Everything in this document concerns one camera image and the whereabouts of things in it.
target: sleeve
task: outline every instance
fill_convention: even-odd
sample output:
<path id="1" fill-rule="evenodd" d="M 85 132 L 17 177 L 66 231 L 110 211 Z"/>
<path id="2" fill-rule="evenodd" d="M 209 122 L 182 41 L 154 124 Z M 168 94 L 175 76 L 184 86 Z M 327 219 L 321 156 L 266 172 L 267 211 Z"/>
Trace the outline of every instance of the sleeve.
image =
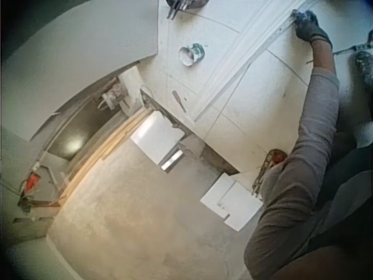
<path id="1" fill-rule="evenodd" d="M 336 131 L 338 91 L 335 74 L 313 69 L 297 142 L 267 195 L 264 212 L 245 249 L 245 265 L 253 279 L 268 279 L 300 248 L 301 240 L 294 237 L 293 230 L 312 216 Z"/>

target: hand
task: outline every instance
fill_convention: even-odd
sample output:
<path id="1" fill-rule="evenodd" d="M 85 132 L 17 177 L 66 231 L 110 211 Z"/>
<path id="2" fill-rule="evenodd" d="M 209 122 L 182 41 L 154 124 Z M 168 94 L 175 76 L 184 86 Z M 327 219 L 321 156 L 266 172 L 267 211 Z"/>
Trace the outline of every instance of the hand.
<path id="1" fill-rule="evenodd" d="M 319 27 L 316 15 L 310 10 L 300 13 L 293 11 L 292 17 L 295 18 L 295 32 L 299 39 L 312 43 L 315 40 L 323 40 L 332 46 L 329 36 Z"/>

